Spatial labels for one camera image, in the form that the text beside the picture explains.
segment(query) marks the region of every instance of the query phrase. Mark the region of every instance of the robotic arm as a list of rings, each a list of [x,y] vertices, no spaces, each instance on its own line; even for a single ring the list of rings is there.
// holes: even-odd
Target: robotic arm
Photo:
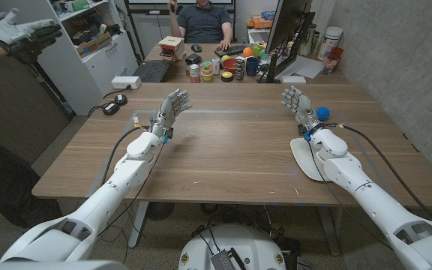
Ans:
[[[151,125],[127,146],[112,176],[75,212],[41,223],[19,238],[1,258],[38,262],[70,262],[89,257],[99,234],[131,189],[141,186],[155,165],[153,150],[172,133],[176,116],[191,108],[186,91],[176,90],[164,98]]]
[[[283,99],[282,104],[295,115],[300,133],[316,149],[312,166],[322,164],[322,176],[324,173],[326,180],[356,199],[407,269],[432,269],[432,221],[410,213],[374,183],[347,151],[347,144],[318,120],[311,102],[300,90],[293,86],[285,89]],[[306,172],[308,164],[299,160],[298,164]]]

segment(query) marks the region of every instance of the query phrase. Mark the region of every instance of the electrical outlet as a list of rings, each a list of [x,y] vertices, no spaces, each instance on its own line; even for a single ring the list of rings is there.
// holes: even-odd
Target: electrical outlet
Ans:
[[[116,76],[111,83],[114,89],[125,89],[128,85],[132,89],[138,89],[141,86],[141,79],[138,76]]]

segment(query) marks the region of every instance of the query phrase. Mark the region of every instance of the wooden table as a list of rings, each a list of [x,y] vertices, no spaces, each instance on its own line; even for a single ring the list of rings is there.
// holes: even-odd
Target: wooden table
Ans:
[[[161,100],[175,89],[188,90],[193,109],[174,124],[140,200],[186,203],[306,204],[336,206],[327,187],[299,169],[290,149],[297,123],[280,104],[288,85],[143,84],[127,92],[128,104],[115,115],[101,110],[83,125],[33,189],[38,197],[84,197],[98,184],[115,142],[135,110],[142,125]],[[331,121],[346,122],[369,136],[419,199],[432,207],[432,168],[404,139],[402,132],[359,85],[300,85],[315,107],[331,110]],[[417,207],[377,153],[348,130],[334,132],[349,145],[364,171],[405,206]],[[129,136],[115,153],[115,160]],[[348,206],[356,201],[334,186]],[[137,190],[128,195],[134,197]]]
[[[190,56],[193,53],[196,53],[198,56],[202,57],[202,61],[211,61],[213,58],[218,58],[215,55],[215,49],[218,46],[217,44],[200,44],[202,47],[201,52],[193,52],[191,50],[191,46],[193,44],[185,44],[184,47],[186,49],[186,56],[181,61],[173,61],[169,66],[166,75],[163,78],[163,83],[189,83],[190,77],[186,76],[186,68],[188,65],[185,63],[185,59],[187,56]],[[156,44],[151,52],[146,57],[146,60],[161,60],[159,54],[161,53],[161,46]],[[202,83],[256,83],[256,80],[259,79],[260,76],[244,76],[242,81],[233,80],[232,82],[223,82],[219,76],[215,77],[210,82]],[[318,74],[314,79],[305,78],[307,84],[349,84],[346,77],[344,77],[343,73],[336,68],[333,73],[329,75]]]

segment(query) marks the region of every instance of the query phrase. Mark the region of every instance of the black keyboard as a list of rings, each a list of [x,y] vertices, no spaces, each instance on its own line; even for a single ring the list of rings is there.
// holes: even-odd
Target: black keyboard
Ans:
[[[168,61],[144,61],[133,76],[139,76],[143,83],[160,83],[169,66]]]
[[[214,53],[216,56],[223,57],[223,56],[232,56],[235,54],[242,53],[244,49],[246,49],[248,46],[246,45],[235,45],[229,47],[227,50],[222,49],[216,49]]]

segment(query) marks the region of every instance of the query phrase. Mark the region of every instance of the computer monitor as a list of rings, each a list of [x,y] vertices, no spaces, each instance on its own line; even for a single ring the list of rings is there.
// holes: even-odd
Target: computer monitor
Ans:
[[[271,56],[268,76],[265,83],[277,83],[275,76],[284,71],[296,60],[298,48],[302,43],[302,38],[306,35],[311,23],[313,23],[314,12],[309,12],[311,0],[279,0],[277,3],[276,14],[273,26],[269,33],[269,42],[266,45],[266,53],[271,53],[281,44],[291,41],[296,33],[296,39],[291,47],[289,57],[276,66],[278,54]]]

